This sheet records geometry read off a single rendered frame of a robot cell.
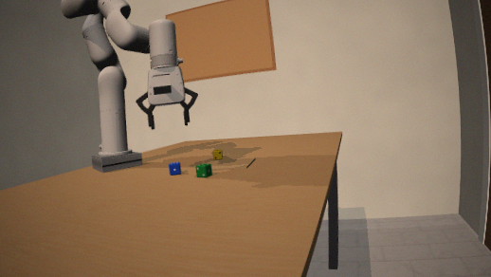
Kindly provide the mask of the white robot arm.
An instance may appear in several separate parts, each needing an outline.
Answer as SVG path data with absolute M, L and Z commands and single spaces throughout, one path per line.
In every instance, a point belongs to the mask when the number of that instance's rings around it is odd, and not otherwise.
M 131 8 L 125 0 L 62 0 L 61 9 L 69 19 L 88 15 L 82 36 L 91 61 L 99 72 L 99 156 L 131 154 L 126 131 L 126 77 L 107 34 L 123 50 L 150 53 L 151 68 L 179 65 L 183 58 L 177 56 L 175 24 L 172 20 L 160 19 L 153 21 L 148 28 L 132 25 L 127 21 Z M 106 31 L 103 18 L 106 19 Z

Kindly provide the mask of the green die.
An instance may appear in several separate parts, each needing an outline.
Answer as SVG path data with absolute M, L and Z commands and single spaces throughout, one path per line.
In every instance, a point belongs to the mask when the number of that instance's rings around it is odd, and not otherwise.
M 199 164 L 195 166 L 197 177 L 209 177 L 212 175 L 211 164 Z

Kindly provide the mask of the blue die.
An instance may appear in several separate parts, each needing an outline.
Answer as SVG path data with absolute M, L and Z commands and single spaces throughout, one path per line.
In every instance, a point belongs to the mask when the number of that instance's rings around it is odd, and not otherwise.
M 169 164 L 170 175 L 180 175 L 180 162 L 174 162 Z

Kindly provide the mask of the yellow die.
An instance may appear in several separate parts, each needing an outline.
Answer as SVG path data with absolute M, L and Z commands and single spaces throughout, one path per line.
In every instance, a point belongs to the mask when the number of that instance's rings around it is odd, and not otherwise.
M 213 159 L 214 160 L 223 159 L 222 149 L 221 150 L 213 150 Z

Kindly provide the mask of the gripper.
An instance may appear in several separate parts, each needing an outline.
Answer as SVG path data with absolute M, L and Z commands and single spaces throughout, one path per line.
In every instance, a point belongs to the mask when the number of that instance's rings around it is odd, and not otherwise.
M 160 74 L 170 74 L 171 77 L 171 87 L 172 93 L 170 94 L 159 94 L 154 95 L 153 88 L 153 76 Z M 192 96 L 191 101 L 185 103 L 185 93 Z M 184 87 L 184 80 L 180 66 L 178 65 L 158 65 L 154 66 L 149 70 L 148 73 L 148 92 L 142 95 L 136 100 L 137 105 L 140 109 L 148 115 L 149 127 L 154 130 L 155 122 L 153 111 L 156 106 L 174 105 L 181 104 L 184 107 L 184 120 L 185 125 L 190 122 L 189 110 L 196 101 L 198 94 Z M 147 109 L 143 105 L 143 101 L 148 98 L 149 108 Z

